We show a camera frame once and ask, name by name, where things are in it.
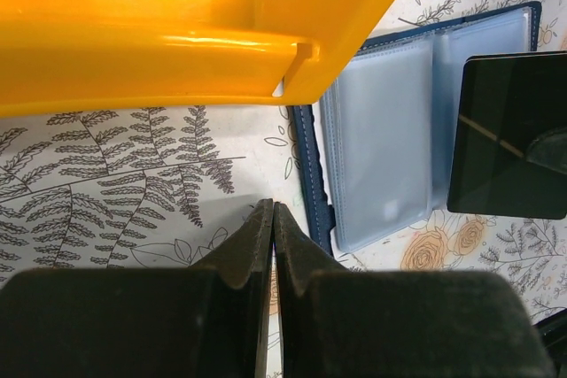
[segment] black coaster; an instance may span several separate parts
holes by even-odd
[[[471,58],[464,67],[447,207],[567,214],[567,52]]]

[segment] rose illustration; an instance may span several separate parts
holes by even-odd
[[[443,267],[447,254],[447,235],[440,228],[418,234],[406,249],[402,270],[428,270]]]
[[[459,256],[471,254],[482,241],[485,229],[485,223],[479,218],[467,221],[452,238],[451,251]]]

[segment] yellow plastic container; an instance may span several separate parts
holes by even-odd
[[[312,103],[392,2],[0,0],[0,116]]]

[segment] floral tablecloth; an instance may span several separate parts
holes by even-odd
[[[396,0],[375,34],[527,0]],[[540,0],[542,50],[567,49],[563,0]],[[0,120],[0,286],[39,267],[188,266],[273,197],[303,229],[286,108],[73,112]],[[353,255],[360,269],[484,268],[533,320],[567,307],[567,221],[436,211]],[[268,376],[281,374],[275,281]]]

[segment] blue card holder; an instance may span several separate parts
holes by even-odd
[[[521,4],[368,39],[322,99],[293,108],[311,237],[354,251],[445,205],[462,69],[474,55],[537,49],[541,6]],[[334,205],[322,179],[327,151]]]

